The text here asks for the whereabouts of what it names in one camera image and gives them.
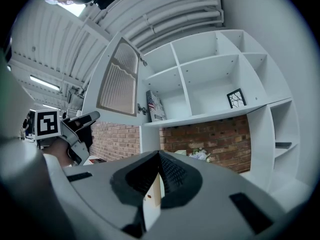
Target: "human hand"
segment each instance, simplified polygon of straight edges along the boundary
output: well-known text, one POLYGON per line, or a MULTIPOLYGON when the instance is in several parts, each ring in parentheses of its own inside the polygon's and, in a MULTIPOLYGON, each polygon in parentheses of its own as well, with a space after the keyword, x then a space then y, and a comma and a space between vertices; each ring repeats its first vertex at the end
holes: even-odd
POLYGON ((57 138, 50 146, 42 149, 42 152, 55 156, 61 167, 67 167, 73 163, 73 160, 68 156, 68 147, 69 144, 65 140, 57 138))

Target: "brick wall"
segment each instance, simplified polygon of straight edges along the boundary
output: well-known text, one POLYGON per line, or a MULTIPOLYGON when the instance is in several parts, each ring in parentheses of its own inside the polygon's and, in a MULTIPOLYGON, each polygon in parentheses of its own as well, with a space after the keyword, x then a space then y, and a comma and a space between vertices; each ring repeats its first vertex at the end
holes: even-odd
MULTIPOLYGON (((140 153, 139 128, 106 122, 95 123, 90 154, 107 161, 140 153)), ((160 129, 161 149, 175 152, 204 148, 211 163, 238 173, 250 170, 251 142, 246 115, 223 120, 160 129)))
POLYGON ((94 137, 90 147, 92 156, 113 161, 140 153, 138 126, 95 122, 91 129, 94 137))
POLYGON ((211 153, 211 163, 229 167, 238 173, 250 170, 251 141, 246 115, 163 128, 160 143, 163 150, 187 150, 187 154, 195 148, 204 148, 211 153))

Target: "black rubber pad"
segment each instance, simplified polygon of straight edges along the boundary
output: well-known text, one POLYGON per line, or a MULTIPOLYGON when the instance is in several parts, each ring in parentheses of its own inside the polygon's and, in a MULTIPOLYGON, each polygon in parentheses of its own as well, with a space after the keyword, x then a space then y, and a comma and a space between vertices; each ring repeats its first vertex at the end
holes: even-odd
POLYGON ((83 173, 67 176, 66 178, 68 179, 69 182, 75 182, 91 176, 92 174, 90 172, 83 172, 83 173))
POLYGON ((139 207, 158 173, 165 191, 162 209, 186 205, 199 192, 203 182, 194 167, 163 151, 155 151, 115 172, 110 184, 121 203, 139 207))
POLYGON ((229 196, 252 230, 259 234, 273 222, 243 193, 229 196))

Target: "fluorescent light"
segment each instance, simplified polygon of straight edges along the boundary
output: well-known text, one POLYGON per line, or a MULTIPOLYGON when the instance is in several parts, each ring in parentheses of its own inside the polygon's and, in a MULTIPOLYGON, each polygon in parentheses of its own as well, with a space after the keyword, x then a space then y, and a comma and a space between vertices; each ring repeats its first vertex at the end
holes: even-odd
POLYGON ((54 107, 54 106, 48 106, 46 104, 42 104, 42 106, 50 108, 50 109, 54 109, 54 110, 61 110, 60 108, 54 107))
POLYGON ((33 76, 33 75, 30 75, 30 79, 31 79, 32 81, 35 81, 35 82, 37 82, 37 83, 39 83, 39 84, 42 84, 42 85, 44 85, 44 86, 46 86, 46 87, 52 88, 52 89, 54 89, 54 90, 56 90, 56 91, 59 91, 59 90, 60 90, 60 87, 59 87, 59 86, 56 86, 56 85, 51 84, 51 83, 49 83, 49 82, 43 81, 43 80, 41 80, 41 79, 39 79, 39 78, 37 78, 37 77, 35 77, 35 76, 33 76))
POLYGON ((84 8, 86 8, 86 5, 84 5, 84 4, 75 4, 75 3, 73 3, 73 4, 58 3, 58 5, 64 9, 66 9, 70 13, 74 14, 77 17, 81 14, 81 12, 84 10, 84 8))

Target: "american flag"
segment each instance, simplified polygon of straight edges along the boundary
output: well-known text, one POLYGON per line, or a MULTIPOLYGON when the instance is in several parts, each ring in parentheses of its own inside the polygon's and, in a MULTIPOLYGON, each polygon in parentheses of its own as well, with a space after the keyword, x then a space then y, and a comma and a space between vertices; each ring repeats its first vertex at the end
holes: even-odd
POLYGON ((149 106, 149 109, 156 110, 157 105, 156 105, 154 99, 151 97, 148 98, 148 106, 149 106))

